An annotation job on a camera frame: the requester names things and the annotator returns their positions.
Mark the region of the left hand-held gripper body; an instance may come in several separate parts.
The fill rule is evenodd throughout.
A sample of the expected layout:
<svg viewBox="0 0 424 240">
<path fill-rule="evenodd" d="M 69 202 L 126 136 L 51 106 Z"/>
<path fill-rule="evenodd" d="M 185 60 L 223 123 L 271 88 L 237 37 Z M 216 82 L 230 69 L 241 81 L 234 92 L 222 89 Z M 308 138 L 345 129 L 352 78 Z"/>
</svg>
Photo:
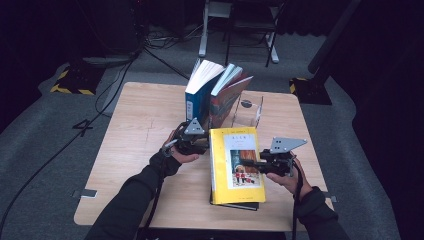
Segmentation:
<svg viewBox="0 0 424 240">
<path fill-rule="evenodd" d="M 205 137 L 205 130 L 196 118 L 182 122 L 176 129 L 174 138 L 175 147 L 181 154 L 195 154 L 195 147 L 205 147 L 199 143 Z"/>
</svg>

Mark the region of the black slanted pole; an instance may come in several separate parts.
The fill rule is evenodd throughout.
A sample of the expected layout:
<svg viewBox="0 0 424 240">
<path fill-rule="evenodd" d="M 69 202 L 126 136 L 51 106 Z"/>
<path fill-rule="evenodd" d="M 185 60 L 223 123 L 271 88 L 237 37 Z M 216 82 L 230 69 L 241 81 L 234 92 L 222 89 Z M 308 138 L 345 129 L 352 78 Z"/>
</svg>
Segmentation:
<svg viewBox="0 0 424 240">
<path fill-rule="evenodd" d="M 361 1 L 362 0 L 351 0 L 347 8 L 344 10 L 343 14 L 340 16 L 333 29 L 330 31 L 330 34 L 309 63 L 308 71 L 311 74 L 315 74 L 323 65 L 324 60 L 329 56 L 331 49 L 338 40 L 345 26 L 348 24 L 350 18 L 355 13 Z"/>
</svg>

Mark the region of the yellow book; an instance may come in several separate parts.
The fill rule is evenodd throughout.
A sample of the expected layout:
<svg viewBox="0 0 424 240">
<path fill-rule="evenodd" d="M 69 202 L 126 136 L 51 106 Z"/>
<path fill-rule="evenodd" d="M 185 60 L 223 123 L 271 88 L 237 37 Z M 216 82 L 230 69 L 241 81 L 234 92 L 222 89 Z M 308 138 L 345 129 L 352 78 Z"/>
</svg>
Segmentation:
<svg viewBox="0 0 424 240">
<path fill-rule="evenodd" d="M 259 162 L 255 127 L 217 128 L 209 131 L 212 203 L 266 201 L 264 177 L 241 159 Z"/>
</svg>

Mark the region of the blue book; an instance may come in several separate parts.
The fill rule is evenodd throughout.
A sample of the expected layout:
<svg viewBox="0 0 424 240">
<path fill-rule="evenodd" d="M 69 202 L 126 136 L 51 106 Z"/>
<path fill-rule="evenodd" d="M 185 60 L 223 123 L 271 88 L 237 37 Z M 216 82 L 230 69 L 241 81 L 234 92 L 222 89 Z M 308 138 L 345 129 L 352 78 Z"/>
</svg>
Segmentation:
<svg viewBox="0 0 424 240">
<path fill-rule="evenodd" d="M 210 94 L 225 67 L 208 60 L 198 59 L 185 89 L 186 120 L 194 118 L 203 128 L 209 116 Z"/>
</svg>

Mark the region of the grey flat stand base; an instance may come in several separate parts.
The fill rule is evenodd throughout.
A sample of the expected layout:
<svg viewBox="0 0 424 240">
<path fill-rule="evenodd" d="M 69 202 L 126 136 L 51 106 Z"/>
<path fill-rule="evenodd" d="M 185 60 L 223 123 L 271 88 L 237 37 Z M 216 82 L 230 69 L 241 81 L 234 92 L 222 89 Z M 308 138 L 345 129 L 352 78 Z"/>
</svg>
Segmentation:
<svg viewBox="0 0 424 240">
<path fill-rule="evenodd" d="M 83 60 L 94 67 L 116 67 L 125 65 L 133 60 L 131 56 L 112 55 L 107 57 L 84 57 Z"/>
</svg>

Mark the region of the white desk frame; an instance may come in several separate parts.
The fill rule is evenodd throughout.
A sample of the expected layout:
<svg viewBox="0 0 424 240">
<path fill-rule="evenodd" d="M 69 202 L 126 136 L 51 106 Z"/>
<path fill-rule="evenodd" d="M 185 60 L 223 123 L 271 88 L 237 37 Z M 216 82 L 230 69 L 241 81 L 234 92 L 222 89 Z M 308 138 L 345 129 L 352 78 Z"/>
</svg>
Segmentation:
<svg viewBox="0 0 424 240">
<path fill-rule="evenodd" d="M 199 57 L 206 56 L 209 20 L 212 20 L 212 18 L 229 18 L 230 6 L 231 4 L 228 1 L 225 2 L 224 0 L 205 0 L 203 9 L 202 32 L 198 50 Z M 275 33 L 269 33 L 265 36 L 267 46 L 271 47 L 271 42 L 275 37 Z M 279 63 L 280 60 L 275 47 L 272 47 L 271 50 L 272 62 L 275 64 Z"/>
</svg>

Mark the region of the red illustrated book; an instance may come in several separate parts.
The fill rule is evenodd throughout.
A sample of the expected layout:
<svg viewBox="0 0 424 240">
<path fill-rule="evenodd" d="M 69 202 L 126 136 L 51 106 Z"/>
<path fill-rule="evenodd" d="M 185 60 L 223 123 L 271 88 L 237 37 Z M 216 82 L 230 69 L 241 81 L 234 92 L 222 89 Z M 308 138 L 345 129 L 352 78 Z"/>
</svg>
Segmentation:
<svg viewBox="0 0 424 240">
<path fill-rule="evenodd" d="M 210 94 L 209 128 L 220 128 L 239 95 L 249 85 L 252 76 L 240 66 L 229 64 Z"/>
</svg>

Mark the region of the clear acrylic book rack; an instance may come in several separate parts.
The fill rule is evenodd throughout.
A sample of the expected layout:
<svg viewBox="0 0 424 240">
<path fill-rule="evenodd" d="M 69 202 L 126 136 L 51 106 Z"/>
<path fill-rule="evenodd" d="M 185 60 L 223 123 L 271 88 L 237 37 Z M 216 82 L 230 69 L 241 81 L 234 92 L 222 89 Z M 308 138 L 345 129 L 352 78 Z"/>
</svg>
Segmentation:
<svg viewBox="0 0 424 240">
<path fill-rule="evenodd" d="M 248 100 L 252 107 L 244 108 L 242 100 Z M 242 93 L 233 106 L 230 124 L 232 127 L 257 127 L 262 113 L 263 97 Z"/>
</svg>

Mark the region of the person's left hand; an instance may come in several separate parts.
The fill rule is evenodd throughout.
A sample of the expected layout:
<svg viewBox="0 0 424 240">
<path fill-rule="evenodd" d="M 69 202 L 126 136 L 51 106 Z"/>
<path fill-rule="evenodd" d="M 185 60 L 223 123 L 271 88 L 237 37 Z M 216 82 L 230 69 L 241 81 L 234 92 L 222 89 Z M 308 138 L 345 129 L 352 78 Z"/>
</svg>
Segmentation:
<svg viewBox="0 0 424 240">
<path fill-rule="evenodd" d="M 162 146 L 162 149 L 165 151 L 165 153 L 169 156 L 174 157 L 181 164 L 190 163 L 197 160 L 199 158 L 198 154 L 183 155 L 176 149 L 175 146 L 170 144 L 170 142 L 173 140 L 174 133 L 174 130 L 170 132 L 167 140 Z"/>
</svg>

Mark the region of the black base with yellow stripes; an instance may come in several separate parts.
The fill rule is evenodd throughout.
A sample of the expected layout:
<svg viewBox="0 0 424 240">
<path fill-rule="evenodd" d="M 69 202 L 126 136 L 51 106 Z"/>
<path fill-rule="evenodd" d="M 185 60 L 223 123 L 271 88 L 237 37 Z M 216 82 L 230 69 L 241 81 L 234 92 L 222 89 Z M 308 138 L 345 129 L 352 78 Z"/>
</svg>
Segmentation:
<svg viewBox="0 0 424 240">
<path fill-rule="evenodd" d="M 84 60 L 72 62 L 59 75 L 51 92 L 95 95 L 105 72 L 104 67 Z"/>
<path fill-rule="evenodd" d="M 302 104 L 332 104 L 325 86 L 315 83 L 312 79 L 292 78 L 289 80 L 289 90 Z"/>
</svg>

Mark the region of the black chair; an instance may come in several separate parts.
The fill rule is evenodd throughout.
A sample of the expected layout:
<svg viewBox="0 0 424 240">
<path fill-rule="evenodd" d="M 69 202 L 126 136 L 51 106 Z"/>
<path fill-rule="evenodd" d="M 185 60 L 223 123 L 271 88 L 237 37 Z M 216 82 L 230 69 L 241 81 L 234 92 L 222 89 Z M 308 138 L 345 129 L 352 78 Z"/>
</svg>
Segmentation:
<svg viewBox="0 0 424 240">
<path fill-rule="evenodd" d="M 225 64 L 229 64 L 229 54 L 232 47 L 240 44 L 232 42 L 232 36 L 239 32 L 261 34 L 260 43 L 264 43 L 267 51 L 265 66 L 269 66 L 275 44 L 275 33 L 278 21 L 288 0 L 232 0 L 225 35 L 226 45 Z"/>
</svg>

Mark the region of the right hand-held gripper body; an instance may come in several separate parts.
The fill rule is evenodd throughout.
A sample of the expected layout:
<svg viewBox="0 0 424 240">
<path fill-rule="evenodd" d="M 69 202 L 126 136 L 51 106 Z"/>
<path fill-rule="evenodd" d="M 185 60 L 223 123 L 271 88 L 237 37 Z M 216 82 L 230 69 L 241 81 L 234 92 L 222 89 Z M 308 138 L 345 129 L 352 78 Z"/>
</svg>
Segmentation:
<svg viewBox="0 0 424 240">
<path fill-rule="evenodd" d="M 266 161 L 263 173 L 275 173 L 279 176 L 292 176 L 295 156 L 292 150 L 307 143 L 306 139 L 274 137 L 271 147 L 260 153 L 260 158 Z"/>
</svg>

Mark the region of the person's right hand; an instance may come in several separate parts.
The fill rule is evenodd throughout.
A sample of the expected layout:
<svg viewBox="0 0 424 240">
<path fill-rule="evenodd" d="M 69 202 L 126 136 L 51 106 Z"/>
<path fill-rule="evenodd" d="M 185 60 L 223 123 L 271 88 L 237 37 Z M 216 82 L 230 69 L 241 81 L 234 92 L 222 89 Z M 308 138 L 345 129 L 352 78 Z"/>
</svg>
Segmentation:
<svg viewBox="0 0 424 240">
<path fill-rule="evenodd" d="M 268 173 L 266 177 L 271 181 L 279 184 L 280 186 L 285 187 L 290 193 L 292 193 L 298 201 L 301 201 L 302 198 L 310 193 L 313 188 L 308 183 L 306 175 L 303 171 L 300 161 L 294 159 L 296 167 L 293 170 L 293 176 L 279 176 L 275 173 Z"/>
</svg>

